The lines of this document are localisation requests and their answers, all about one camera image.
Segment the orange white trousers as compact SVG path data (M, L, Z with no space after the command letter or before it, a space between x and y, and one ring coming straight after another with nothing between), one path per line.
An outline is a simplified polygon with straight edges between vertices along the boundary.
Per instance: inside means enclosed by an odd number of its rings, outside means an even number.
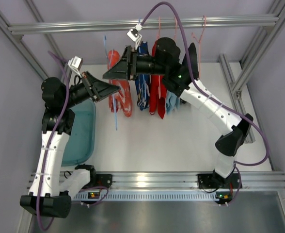
M119 52L110 50L108 52L107 68L112 68L119 60ZM120 90L117 93L113 96L109 96L108 104L111 112L114 113L120 110L126 117L131 117L133 103L129 82L126 80L109 80L109 83L120 87Z

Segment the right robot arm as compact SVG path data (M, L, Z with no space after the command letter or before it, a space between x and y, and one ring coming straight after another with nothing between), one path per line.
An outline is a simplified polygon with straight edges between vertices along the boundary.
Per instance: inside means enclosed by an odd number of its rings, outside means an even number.
M229 186L235 170L235 157L244 144L251 128L250 114L239 116L230 112L208 92L198 79L197 52L194 43L188 47L190 60L179 61L180 48L168 37L155 42L152 55L139 55L126 46L120 60L103 75L105 80L134 80L140 74L161 75L165 88L194 106L220 131L215 142L218 150L216 166L208 179L203 179L201 189L219 189Z

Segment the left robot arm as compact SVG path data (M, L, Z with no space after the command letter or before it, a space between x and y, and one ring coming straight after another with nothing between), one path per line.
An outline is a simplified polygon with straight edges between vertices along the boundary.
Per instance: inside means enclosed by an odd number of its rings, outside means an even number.
M86 100L99 102L117 93L120 87L101 81L88 71L81 83L69 86L56 77L42 82L45 112L42 119L42 143L35 178L20 206L36 216L66 218L72 200L83 188L93 188L96 171L92 165L78 165L72 175L59 183L63 154L74 125L72 107Z

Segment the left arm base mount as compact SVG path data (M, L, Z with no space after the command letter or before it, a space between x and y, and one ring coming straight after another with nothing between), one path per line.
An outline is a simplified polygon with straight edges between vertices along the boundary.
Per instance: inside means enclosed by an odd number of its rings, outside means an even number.
M111 173L97 173L95 177L95 186L103 186L110 188L113 181L113 175Z

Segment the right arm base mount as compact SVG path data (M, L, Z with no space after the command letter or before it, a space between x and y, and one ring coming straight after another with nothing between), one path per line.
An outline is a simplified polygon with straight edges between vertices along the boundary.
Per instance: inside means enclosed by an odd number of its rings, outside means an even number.
M237 173L231 173L227 178L223 178L215 172L200 173L197 177L199 189L208 193L216 192L220 189L242 188L241 179Z

